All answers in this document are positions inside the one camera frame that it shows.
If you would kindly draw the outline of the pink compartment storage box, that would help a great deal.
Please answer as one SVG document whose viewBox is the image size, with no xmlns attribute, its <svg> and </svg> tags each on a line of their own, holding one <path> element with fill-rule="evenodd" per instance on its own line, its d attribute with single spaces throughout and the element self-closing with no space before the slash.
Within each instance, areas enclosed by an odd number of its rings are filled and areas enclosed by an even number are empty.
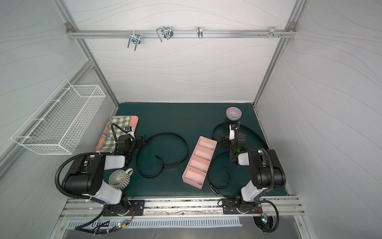
<svg viewBox="0 0 382 239">
<path fill-rule="evenodd" d="M 182 175 L 184 183 L 198 189 L 203 188 L 216 146 L 216 140 L 203 136 L 199 137 L 188 165 Z"/>
</svg>

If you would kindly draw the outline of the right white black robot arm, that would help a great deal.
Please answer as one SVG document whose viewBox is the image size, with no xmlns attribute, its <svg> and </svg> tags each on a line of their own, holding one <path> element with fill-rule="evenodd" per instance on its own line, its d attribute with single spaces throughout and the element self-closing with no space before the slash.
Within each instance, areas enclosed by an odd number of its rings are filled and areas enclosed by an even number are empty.
<svg viewBox="0 0 382 239">
<path fill-rule="evenodd" d="M 272 149 L 245 149 L 246 135 L 230 131 L 228 136 L 222 136 L 221 142 L 230 147 L 230 160 L 240 166 L 250 168 L 250 180 L 240 189 L 235 198 L 235 208 L 241 214 L 256 211 L 264 215 L 261 208 L 264 204 L 274 205 L 269 200 L 261 198 L 277 187 L 286 183 L 285 174 Z"/>
</svg>

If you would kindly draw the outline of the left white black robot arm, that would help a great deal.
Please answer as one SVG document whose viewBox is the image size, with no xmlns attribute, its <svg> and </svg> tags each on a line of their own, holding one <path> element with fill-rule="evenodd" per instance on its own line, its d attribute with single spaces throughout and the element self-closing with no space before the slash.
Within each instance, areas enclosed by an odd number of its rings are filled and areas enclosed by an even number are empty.
<svg viewBox="0 0 382 239">
<path fill-rule="evenodd" d="M 122 190 L 129 185 L 134 170 L 122 168 L 130 161 L 135 149 L 144 146 L 145 143 L 145 136 L 134 139 L 128 134 L 117 139 L 115 148 L 121 149 L 122 155 L 75 155 L 58 168 L 54 179 L 55 186 L 65 196 L 104 205 L 104 215 L 133 214 L 133 205 Z"/>
</svg>

